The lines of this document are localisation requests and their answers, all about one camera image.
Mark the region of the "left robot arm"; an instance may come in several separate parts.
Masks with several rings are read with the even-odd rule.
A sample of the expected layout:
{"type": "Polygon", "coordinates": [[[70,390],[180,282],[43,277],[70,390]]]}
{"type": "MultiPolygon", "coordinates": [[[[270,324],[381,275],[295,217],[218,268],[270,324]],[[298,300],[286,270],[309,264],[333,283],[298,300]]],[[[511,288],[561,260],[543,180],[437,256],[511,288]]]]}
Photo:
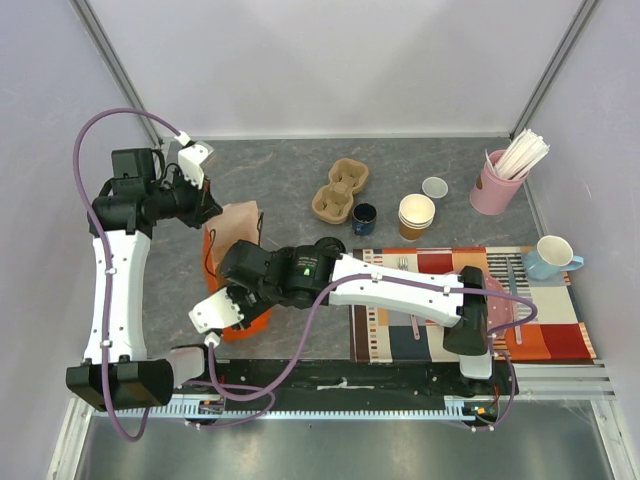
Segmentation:
{"type": "Polygon", "coordinates": [[[147,355],[142,331],[143,279],[152,231],[176,218],[201,228],[222,213],[201,166],[213,149],[190,142],[178,160],[165,164],[151,148],[115,150],[113,176],[93,200],[89,221],[96,259],[94,313],[80,365],[66,371],[68,389],[104,412],[164,406],[185,381],[198,393],[219,382],[219,369],[199,347],[160,359],[147,355]]]}

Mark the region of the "orange paper bag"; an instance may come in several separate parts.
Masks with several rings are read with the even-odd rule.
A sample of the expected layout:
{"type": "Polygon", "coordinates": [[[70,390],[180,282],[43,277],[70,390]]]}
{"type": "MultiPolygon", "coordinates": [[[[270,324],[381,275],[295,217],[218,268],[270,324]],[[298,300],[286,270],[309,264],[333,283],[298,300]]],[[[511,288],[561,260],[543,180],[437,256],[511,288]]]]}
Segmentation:
{"type": "MultiPolygon", "coordinates": [[[[223,213],[205,224],[202,250],[202,268],[207,292],[211,295],[230,286],[220,272],[223,258],[231,247],[239,241],[260,244],[262,212],[254,201],[227,204],[223,213]]],[[[268,321],[258,321],[247,330],[234,330],[232,327],[218,330],[221,342],[234,342],[246,339],[265,330],[268,321]]]]}

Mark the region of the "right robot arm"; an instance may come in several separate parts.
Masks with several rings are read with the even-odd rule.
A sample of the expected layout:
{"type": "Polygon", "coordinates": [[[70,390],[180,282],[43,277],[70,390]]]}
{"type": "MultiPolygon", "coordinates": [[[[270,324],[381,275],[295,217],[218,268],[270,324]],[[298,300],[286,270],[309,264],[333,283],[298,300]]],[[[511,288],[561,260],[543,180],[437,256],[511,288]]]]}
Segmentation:
{"type": "Polygon", "coordinates": [[[484,275],[476,267],[449,274],[402,271],[356,259],[342,251],[339,241],[325,237],[272,252],[238,241],[218,273],[226,285],[206,309],[203,322],[211,329],[246,327],[275,305],[383,308],[443,327],[443,347],[457,355],[457,377],[465,391],[481,393],[494,381],[484,275]]]}

